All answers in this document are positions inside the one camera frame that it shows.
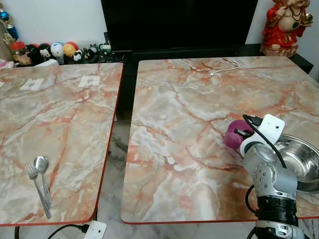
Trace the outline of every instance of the fork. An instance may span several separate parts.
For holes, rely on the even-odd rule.
[[[45,215],[46,215],[46,217],[48,219],[50,219],[51,218],[50,210],[49,210],[48,205],[45,202],[45,199],[44,199],[44,197],[43,197],[43,195],[42,195],[42,193],[41,193],[41,191],[39,189],[39,186],[38,186],[38,184],[36,183],[36,180],[35,180],[37,178],[37,176],[38,176],[38,172],[35,169],[35,167],[33,165],[31,165],[31,164],[26,165],[25,169],[26,169],[26,171],[28,173],[29,178],[34,181],[34,184],[35,184],[35,187],[36,187],[36,189],[38,191],[42,206],[44,208]]]

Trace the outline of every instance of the white cable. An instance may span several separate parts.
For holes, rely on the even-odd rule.
[[[217,73],[217,72],[230,71],[230,70],[235,70],[235,69],[239,68],[239,63],[238,63],[237,61],[232,60],[231,62],[234,63],[234,64],[236,64],[237,66],[234,67],[234,68],[230,68],[230,69],[223,69],[223,70],[214,71],[214,72],[211,72],[210,75],[213,76],[213,75],[215,75],[215,73]]]

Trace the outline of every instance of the red figurine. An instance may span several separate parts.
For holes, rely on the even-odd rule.
[[[297,36],[302,37],[305,28],[313,23],[313,16],[306,13],[310,0],[273,1],[276,4],[267,12],[260,51],[267,56],[291,57],[298,48]]]

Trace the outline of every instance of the marble floor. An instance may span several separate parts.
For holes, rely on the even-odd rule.
[[[129,141],[130,122],[114,125],[110,144],[111,154],[102,185],[98,205],[98,221],[107,224],[104,239],[245,239],[254,223],[213,223],[131,226],[120,219],[121,196]],[[319,239],[319,220],[300,220],[309,238]],[[46,239],[59,226],[21,227],[20,239]],[[0,239],[13,239],[14,228],[0,228]],[[53,238],[83,239],[76,228],[65,228]]]

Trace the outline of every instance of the stainless steel bowl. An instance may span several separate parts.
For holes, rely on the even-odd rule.
[[[306,141],[282,134],[275,144],[287,168],[298,178],[298,191],[319,193],[319,150]]]

